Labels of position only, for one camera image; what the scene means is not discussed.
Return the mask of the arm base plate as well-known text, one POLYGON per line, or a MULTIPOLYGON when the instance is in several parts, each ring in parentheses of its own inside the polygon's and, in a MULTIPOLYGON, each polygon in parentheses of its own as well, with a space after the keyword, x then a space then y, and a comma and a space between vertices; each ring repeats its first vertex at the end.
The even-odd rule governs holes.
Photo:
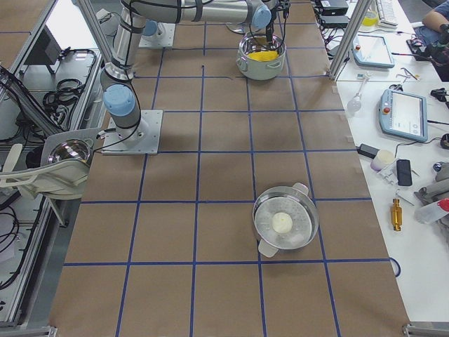
POLYGON ((100 152, 106 155, 157 154, 162 119, 162 110, 143 110, 138 129, 133 132, 133 128, 117 128, 110 118, 108 128, 114 128, 114 131, 105 134, 100 152))
POLYGON ((140 48, 172 48, 175 24, 147 20, 140 39, 140 48))

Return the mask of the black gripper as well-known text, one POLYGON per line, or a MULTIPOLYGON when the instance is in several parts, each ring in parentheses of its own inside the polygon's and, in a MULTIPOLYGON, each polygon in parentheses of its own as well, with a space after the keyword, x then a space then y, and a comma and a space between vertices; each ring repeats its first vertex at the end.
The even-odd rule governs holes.
MULTIPOLYGON (((290 13, 290 0, 269 0, 268 8, 274 18, 277 17, 278 13, 281 14, 283 18, 287 18, 290 13)), ((265 37, 267 44, 273 44, 273 24, 269 23, 265 27, 265 37)))

